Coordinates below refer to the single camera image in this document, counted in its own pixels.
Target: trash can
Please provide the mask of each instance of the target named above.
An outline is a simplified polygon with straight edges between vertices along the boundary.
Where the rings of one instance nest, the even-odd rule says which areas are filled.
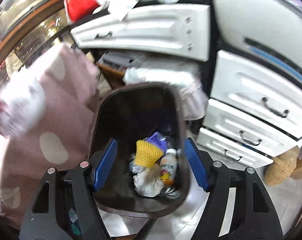
[[[100,107],[92,136],[90,156],[103,150],[110,138],[118,141],[118,153],[103,188],[94,199],[103,211],[136,218],[158,218],[176,210],[190,188],[190,169],[184,154],[185,127],[180,98],[175,89],[164,83],[145,83],[114,90]],[[136,141],[160,132],[173,138],[180,149],[174,198],[158,195],[142,197],[134,190],[129,171],[130,156]]]

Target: drawer handle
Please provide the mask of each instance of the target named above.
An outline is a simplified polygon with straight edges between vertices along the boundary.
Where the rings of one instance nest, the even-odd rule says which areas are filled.
[[[237,157],[234,157],[234,156],[228,154],[227,151],[228,151],[228,150],[224,149],[224,155],[227,156],[228,158],[233,159],[233,160],[235,160],[236,162],[238,162],[238,161],[241,160],[242,156],[239,156],[238,159],[237,159]]]
[[[275,115],[277,115],[281,118],[287,118],[288,117],[288,114],[289,114],[288,109],[284,110],[283,113],[281,113],[281,112],[277,111],[276,109],[273,109],[273,108],[271,108],[267,105],[268,99],[266,97],[261,98],[261,101],[264,104],[264,107],[267,108],[270,112],[274,113]]]
[[[105,34],[105,35],[101,35],[100,33],[98,33],[96,36],[95,36],[95,38],[94,39],[104,39],[104,38],[107,38],[107,37],[112,37],[112,34],[113,34],[113,32],[108,32],[107,34]]]
[[[242,130],[240,130],[239,133],[240,133],[241,139],[250,145],[258,146],[262,142],[261,139],[258,139],[257,142],[253,142],[253,141],[243,138],[244,131],[242,131]]]

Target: pink cloth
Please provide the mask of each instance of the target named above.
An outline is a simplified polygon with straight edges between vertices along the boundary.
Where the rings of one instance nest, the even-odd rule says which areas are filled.
[[[26,135],[0,135],[0,214],[17,229],[34,190],[50,167],[72,169],[87,160],[99,70],[80,51],[59,44],[31,66],[46,95],[46,112]]]

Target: white drawer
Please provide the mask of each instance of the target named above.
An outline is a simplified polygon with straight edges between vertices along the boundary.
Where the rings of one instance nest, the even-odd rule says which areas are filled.
[[[280,58],[246,43],[246,38],[257,41],[302,68],[302,13],[298,8],[285,0],[213,0],[213,4],[221,36],[228,44],[269,61],[302,83],[300,73]]]
[[[200,128],[197,143],[214,152],[225,155],[253,168],[259,168],[273,163],[272,159],[243,147],[242,145],[205,128]]]
[[[279,130],[214,99],[209,99],[203,125],[272,157],[296,145]]]
[[[207,61],[210,6],[138,7],[121,22],[105,15],[73,28],[71,34],[80,48],[137,49]]]
[[[302,137],[302,90],[256,62],[219,51],[211,97]]]

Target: yellow mesh net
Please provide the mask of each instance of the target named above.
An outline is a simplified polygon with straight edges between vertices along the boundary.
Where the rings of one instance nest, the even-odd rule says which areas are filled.
[[[163,151],[147,141],[137,141],[137,153],[134,163],[147,168],[152,168],[155,162],[163,155]]]

